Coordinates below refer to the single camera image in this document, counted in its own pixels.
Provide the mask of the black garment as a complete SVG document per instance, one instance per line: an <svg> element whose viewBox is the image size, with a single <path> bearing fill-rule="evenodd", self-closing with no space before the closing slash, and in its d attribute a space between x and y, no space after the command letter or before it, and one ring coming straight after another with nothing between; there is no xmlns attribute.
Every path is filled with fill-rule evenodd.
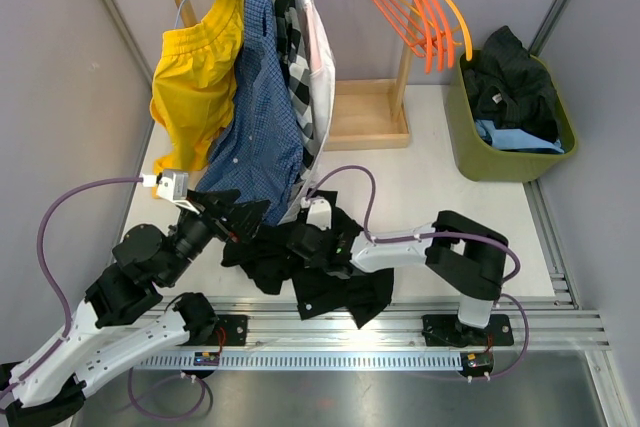
<svg viewBox="0 0 640 427"><path fill-rule="evenodd" d="M226 244L221 265L241 268L256 287L268 295L280 294L283 283L290 280L303 320L346 308L356 326L362 328L391 303L394 270L355 273L341 279L320 268L305 266L304 259L289 249L287 242L306 218L307 213L302 211L293 222L261 226L248 243Z"/></svg>

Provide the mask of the light blue shirt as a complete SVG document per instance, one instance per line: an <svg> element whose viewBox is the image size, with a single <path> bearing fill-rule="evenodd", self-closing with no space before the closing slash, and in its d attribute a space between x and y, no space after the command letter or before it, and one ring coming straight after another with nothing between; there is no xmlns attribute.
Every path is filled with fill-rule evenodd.
<svg viewBox="0 0 640 427"><path fill-rule="evenodd" d="M476 120L476 132L492 148L499 151L564 154L560 140L549 142L522 129L499 129L491 120Z"/></svg>

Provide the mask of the black striped shirt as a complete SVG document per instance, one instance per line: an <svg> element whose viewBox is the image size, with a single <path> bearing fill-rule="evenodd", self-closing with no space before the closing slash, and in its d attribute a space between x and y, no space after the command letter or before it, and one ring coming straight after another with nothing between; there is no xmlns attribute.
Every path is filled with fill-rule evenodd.
<svg viewBox="0 0 640 427"><path fill-rule="evenodd" d="M498 129L518 129L541 140L559 138L557 91L546 68L508 26L494 31L462 69L471 114Z"/></svg>

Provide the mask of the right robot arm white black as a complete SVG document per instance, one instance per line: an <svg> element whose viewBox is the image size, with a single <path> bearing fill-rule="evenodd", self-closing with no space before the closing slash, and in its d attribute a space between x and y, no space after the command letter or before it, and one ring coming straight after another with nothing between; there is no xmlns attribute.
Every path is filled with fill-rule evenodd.
<svg viewBox="0 0 640 427"><path fill-rule="evenodd" d="M383 236L298 224L286 247L305 267L341 280L389 269L430 270L460 294L453 327L466 343L488 333L511 255L503 235L450 210L430 225Z"/></svg>

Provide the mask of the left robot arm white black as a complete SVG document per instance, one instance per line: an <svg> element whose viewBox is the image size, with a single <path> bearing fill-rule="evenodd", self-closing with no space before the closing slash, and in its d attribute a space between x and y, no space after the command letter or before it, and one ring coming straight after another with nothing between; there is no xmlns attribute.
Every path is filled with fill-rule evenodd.
<svg viewBox="0 0 640 427"><path fill-rule="evenodd" d="M214 239L247 243L270 203L241 202L237 190L196 193L179 203L168 232L151 224L130 229L114 247L114 262L86 290L69 325L36 354L1 367L1 384L14 400L11 426L55 426L74 416L113 378L173 346L203 345L218 317L202 293L187 292L164 314L134 332L133 325L163 299Z"/></svg>

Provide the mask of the blue checked shirt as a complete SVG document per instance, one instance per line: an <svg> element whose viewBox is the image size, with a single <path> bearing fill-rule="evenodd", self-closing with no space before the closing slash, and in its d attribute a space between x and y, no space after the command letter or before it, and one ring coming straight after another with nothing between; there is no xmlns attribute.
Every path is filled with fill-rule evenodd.
<svg viewBox="0 0 640 427"><path fill-rule="evenodd" d="M235 62L234 117L216 141L196 190L237 189L241 202L267 200L263 217L285 216L303 145L276 47L272 0L244 0L244 43Z"/></svg>

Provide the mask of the black white plaid shirt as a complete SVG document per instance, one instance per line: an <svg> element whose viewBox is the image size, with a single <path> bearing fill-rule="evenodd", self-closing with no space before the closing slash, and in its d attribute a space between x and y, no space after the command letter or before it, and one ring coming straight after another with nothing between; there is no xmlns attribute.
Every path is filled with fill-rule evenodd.
<svg viewBox="0 0 640 427"><path fill-rule="evenodd" d="M318 152L312 113L310 68L296 0L272 0L276 21L276 50L296 116L303 146L299 176L309 177Z"/></svg>

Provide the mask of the yellow plastic hanger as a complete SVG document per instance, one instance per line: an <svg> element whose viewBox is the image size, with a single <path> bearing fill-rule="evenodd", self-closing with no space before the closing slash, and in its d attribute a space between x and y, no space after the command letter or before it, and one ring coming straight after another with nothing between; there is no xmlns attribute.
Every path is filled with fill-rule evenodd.
<svg viewBox="0 0 640 427"><path fill-rule="evenodd" d="M473 42L472 42L470 30L467 26L465 18L453 0L444 0L444 1L448 4L449 8L451 9L451 11L453 12L454 16L458 21L459 30L462 32L462 36L463 36L465 58L467 61L471 61L473 59Z"/></svg>

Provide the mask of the yellow shorts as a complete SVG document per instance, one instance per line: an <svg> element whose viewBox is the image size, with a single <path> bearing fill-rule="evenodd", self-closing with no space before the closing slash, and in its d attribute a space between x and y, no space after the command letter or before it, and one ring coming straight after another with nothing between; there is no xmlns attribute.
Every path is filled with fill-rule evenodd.
<svg viewBox="0 0 640 427"><path fill-rule="evenodd" d="M215 0L202 20L163 34L152 81L150 113L171 149L153 164L199 171L234 117L236 59L244 41L244 0Z"/></svg>

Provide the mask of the wooden clothes rack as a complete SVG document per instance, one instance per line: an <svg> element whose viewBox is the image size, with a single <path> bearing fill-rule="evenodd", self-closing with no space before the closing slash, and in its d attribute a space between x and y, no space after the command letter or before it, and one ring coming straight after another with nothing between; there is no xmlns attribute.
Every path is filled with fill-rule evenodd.
<svg viewBox="0 0 640 427"><path fill-rule="evenodd" d="M177 24L191 27L198 22L190 0L174 0ZM349 80L336 83L336 98L329 138L329 151L406 148L410 143L404 94L413 54L403 48L395 79Z"/></svg>

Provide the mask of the olive green plastic bin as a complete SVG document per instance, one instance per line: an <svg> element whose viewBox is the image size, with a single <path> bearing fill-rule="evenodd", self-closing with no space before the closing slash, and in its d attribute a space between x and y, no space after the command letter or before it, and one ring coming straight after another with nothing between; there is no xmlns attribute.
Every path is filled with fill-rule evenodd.
<svg viewBox="0 0 640 427"><path fill-rule="evenodd" d="M570 159L578 150L578 139L562 99L558 99L552 109L563 149L561 154L502 151L481 139L463 80L463 73L475 66L479 56L480 51L474 50L471 59L467 59L465 54L459 57L444 104L452 152L459 172L472 181L526 183Z"/></svg>

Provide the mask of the aluminium mounting rail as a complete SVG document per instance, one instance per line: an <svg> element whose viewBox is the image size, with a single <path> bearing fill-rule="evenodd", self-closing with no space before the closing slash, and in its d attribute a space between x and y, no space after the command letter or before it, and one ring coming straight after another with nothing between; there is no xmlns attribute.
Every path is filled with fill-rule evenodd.
<svg viewBox="0 0 640 427"><path fill-rule="evenodd" d="M521 352L607 351L610 343L600 315L569 304L520 314L509 301L498 312L508 316L514 343L491 351L502 368ZM465 347L429 346L422 318L435 305L393 305L358 329L338 312L302 321L294 311L243 309L246 342L221 348L211 364L218 371L456 371Z"/></svg>

